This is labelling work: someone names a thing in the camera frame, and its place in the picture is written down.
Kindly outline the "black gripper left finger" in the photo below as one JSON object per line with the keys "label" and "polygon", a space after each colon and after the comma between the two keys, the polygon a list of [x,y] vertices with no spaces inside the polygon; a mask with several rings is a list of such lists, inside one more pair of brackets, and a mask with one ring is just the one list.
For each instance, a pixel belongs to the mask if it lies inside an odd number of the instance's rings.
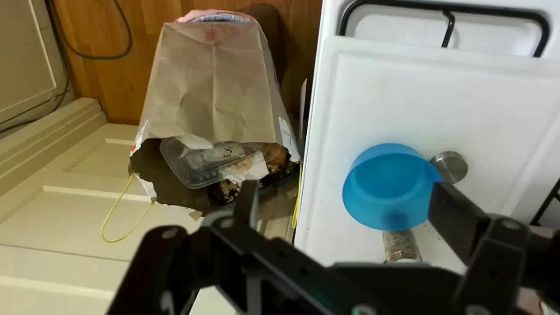
{"label": "black gripper left finger", "polygon": [[241,189],[232,210],[234,222],[253,227],[257,222],[257,208],[259,208],[259,182],[245,180],[241,184]]}

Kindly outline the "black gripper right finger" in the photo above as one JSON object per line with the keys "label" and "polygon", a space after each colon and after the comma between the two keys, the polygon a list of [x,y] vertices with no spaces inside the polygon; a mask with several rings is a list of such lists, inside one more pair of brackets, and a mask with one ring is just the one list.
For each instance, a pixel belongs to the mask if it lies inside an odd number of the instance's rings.
{"label": "black gripper right finger", "polygon": [[455,185],[446,182],[432,185],[428,222],[463,264],[488,262],[484,236],[491,219]]}

